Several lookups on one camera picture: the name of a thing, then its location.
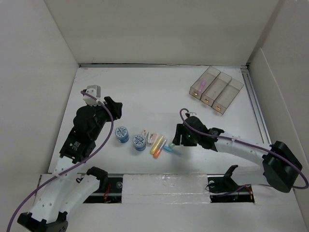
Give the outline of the pink highlighter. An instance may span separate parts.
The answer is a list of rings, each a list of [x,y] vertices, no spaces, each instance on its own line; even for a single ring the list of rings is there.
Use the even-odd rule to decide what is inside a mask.
[[[205,80],[202,80],[202,82],[201,82],[201,84],[200,84],[200,86],[199,86],[199,91],[202,91],[203,90],[203,88],[205,87],[205,84],[206,84],[206,81]]]

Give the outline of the front black mounting rail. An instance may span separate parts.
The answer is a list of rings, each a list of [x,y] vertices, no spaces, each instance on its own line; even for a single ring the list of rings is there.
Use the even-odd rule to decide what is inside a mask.
[[[110,175],[108,183],[103,185],[87,199],[86,203],[122,203],[122,187],[124,175]],[[253,203],[254,196],[251,187],[244,187],[238,192],[227,196],[215,193],[211,190],[209,184],[206,185],[206,191],[210,194],[210,203]]]

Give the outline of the blue highlighter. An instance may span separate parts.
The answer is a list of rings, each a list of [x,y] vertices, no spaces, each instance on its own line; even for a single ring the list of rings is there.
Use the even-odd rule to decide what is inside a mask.
[[[185,155],[184,155],[183,153],[181,153],[181,152],[177,151],[176,149],[173,149],[173,148],[171,148],[171,147],[169,147],[169,146],[164,146],[164,147],[163,147],[163,150],[166,151],[166,152],[168,152],[169,154],[172,154],[172,155],[174,155],[174,156],[179,157],[180,159],[183,159],[183,160],[186,159],[186,158],[185,158]]]

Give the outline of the orange highlighter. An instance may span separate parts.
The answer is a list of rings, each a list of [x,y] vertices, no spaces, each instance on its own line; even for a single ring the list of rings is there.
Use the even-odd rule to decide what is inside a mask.
[[[159,148],[155,151],[155,153],[154,153],[154,155],[153,155],[153,158],[154,158],[154,159],[157,159],[157,158],[159,157],[159,155],[160,155],[160,153],[162,152],[162,150],[163,150],[165,144],[167,143],[167,141],[168,141],[168,140],[165,139],[165,140],[160,144]]]

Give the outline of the right clear organizer bin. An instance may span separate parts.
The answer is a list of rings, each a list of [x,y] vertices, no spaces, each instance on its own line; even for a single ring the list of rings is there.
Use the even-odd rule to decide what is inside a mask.
[[[233,78],[214,101],[212,108],[223,115],[243,86],[242,82]]]

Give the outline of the white staple box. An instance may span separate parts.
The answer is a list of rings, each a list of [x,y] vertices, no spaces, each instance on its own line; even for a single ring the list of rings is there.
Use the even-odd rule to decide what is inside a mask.
[[[143,130],[141,134],[145,137],[145,139],[148,139],[150,133],[148,130]]]

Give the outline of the aluminium rail back edge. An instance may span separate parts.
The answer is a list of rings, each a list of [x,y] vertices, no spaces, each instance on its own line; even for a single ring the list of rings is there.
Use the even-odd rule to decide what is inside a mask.
[[[154,68],[154,67],[200,67],[208,66],[205,64],[202,65],[193,65],[193,64],[150,64],[150,63],[81,63],[79,64],[80,68]]]

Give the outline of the middle clear organizer bin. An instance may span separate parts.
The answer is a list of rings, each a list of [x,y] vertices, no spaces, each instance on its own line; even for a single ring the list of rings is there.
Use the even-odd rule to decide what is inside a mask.
[[[210,84],[209,87],[203,92],[201,101],[208,106],[212,106],[214,101],[218,98],[221,92],[226,88],[229,82],[232,80],[230,75],[221,72]]]

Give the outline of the pink mini stapler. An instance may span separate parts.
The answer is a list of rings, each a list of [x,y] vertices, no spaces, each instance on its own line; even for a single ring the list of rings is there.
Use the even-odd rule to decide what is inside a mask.
[[[147,133],[147,136],[146,136],[147,145],[152,145],[155,142],[156,137],[157,137],[156,133],[150,133],[150,132]]]

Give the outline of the clear organizer bin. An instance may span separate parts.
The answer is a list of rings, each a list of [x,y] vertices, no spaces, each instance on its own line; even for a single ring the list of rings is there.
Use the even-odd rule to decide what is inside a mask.
[[[223,115],[243,86],[242,82],[233,78],[214,101],[212,108]]]
[[[209,87],[203,92],[201,101],[208,106],[212,106],[214,101],[218,98],[221,92],[226,88],[229,82],[232,80],[230,75],[221,72],[210,84]]]
[[[190,87],[189,94],[200,100],[202,94],[220,73],[221,71],[216,69],[215,67],[208,67],[205,72]]]

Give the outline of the left clear organizer bin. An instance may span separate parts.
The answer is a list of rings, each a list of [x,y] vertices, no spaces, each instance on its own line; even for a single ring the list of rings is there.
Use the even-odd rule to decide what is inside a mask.
[[[189,94],[200,100],[202,94],[220,73],[221,71],[216,69],[215,67],[208,67],[205,72],[190,87]]]

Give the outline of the right blue slime jar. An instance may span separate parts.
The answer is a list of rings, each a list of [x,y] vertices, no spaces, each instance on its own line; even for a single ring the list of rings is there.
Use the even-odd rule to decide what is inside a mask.
[[[133,146],[137,151],[143,151],[146,148],[146,138],[142,134],[133,137]]]

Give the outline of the yellow highlighter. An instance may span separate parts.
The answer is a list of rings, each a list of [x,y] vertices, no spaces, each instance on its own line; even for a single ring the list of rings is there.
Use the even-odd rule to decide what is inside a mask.
[[[150,154],[154,155],[155,151],[157,150],[158,146],[160,145],[161,141],[164,139],[164,136],[161,135],[158,137],[158,139],[156,140],[156,142],[154,143],[152,149],[150,150]]]

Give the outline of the blue slime jar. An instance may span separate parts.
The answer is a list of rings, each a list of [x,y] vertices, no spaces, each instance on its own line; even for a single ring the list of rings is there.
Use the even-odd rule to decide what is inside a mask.
[[[133,146],[137,151],[143,151],[146,148],[146,138],[142,134],[133,137]]]
[[[124,126],[120,126],[115,129],[115,136],[120,143],[126,143],[129,140],[128,130]]]

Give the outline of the left blue slime jar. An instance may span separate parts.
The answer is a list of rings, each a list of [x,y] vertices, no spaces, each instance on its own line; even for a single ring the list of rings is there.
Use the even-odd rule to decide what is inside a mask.
[[[115,129],[115,136],[120,143],[126,143],[129,140],[128,130],[124,126],[120,126]]]

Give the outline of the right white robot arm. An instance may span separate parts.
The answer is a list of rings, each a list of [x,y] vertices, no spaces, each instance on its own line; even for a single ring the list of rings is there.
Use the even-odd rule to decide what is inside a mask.
[[[187,116],[177,124],[173,139],[176,146],[201,146],[214,152],[227,153],[252,163],[243,167],[231,165],[224,174],[208,178],[211,193],[223,195],[237,192],[248,185],[267,185],[288,193],[296,188],[299,176],[304,179],[304,189],[309,182],[302,173],[302,164],[289,147],[280,141],[274,144],[251,144],[223,129],[207,128],[196,116]]]

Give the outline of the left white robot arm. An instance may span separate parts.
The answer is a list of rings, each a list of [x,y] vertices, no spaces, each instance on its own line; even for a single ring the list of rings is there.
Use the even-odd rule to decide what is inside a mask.
[[[122,116],[121,102],[111,97],[100,101],[85,94],[86,105],[79,108],[61,150],[53,177],[38,186],[30,196],[39,190],[43,193],[37,203],[17,219],[18,224],[30,232],[64,232],[68,218],[95,191],[104,191],[108,184],[108,173],[98,167],[87,170],[80,183],[75,177],[90,157],[103,147],[96,148],[96,139],[105,123]]]

